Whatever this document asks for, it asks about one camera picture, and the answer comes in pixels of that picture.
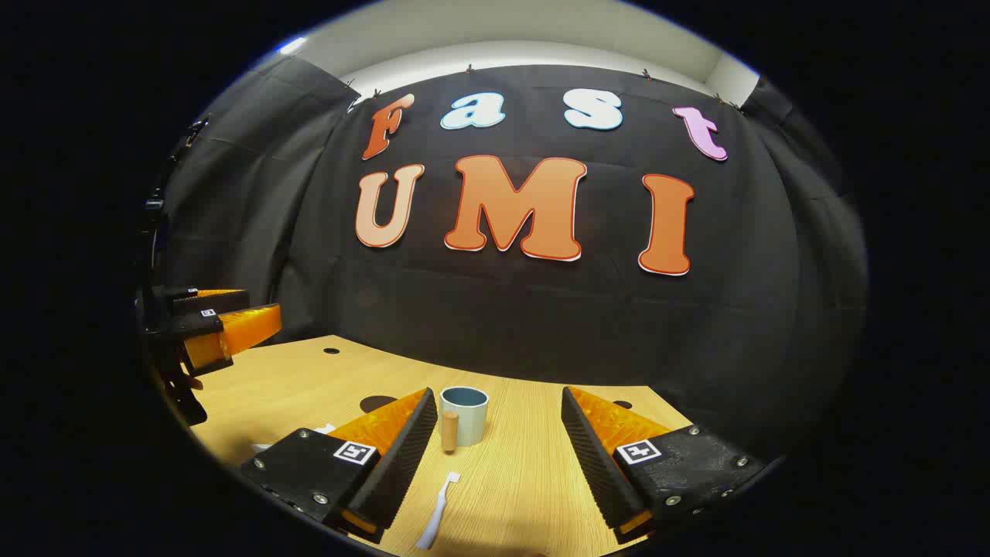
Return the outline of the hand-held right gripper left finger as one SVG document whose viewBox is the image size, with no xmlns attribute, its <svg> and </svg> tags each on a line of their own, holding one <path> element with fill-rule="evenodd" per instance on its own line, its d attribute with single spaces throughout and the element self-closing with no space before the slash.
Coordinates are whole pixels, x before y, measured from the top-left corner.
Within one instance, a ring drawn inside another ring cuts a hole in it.
<svg viewBox="0 0 990 557">
<path fill-rule="evenodd" d="M 438 419 L 422 388 L 322 433 L 299 428 L 241 465 L 248 482 L 311 521 L 378 543 L 391 528 Z"/>
</svg>

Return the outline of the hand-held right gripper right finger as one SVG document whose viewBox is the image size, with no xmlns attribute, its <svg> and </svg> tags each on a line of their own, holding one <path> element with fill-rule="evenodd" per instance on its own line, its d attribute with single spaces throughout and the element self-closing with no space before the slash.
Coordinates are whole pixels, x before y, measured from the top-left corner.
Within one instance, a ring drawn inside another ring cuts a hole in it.
<svg viewBox="0 0 990 557">
<path fill-rule="evenodd" d="M 661 425 L 573 385 L 562 389 L 560 419 L 607 528 L 622 544 L 707 518 L 767 467 L 707 426 Z"/>
</svg>

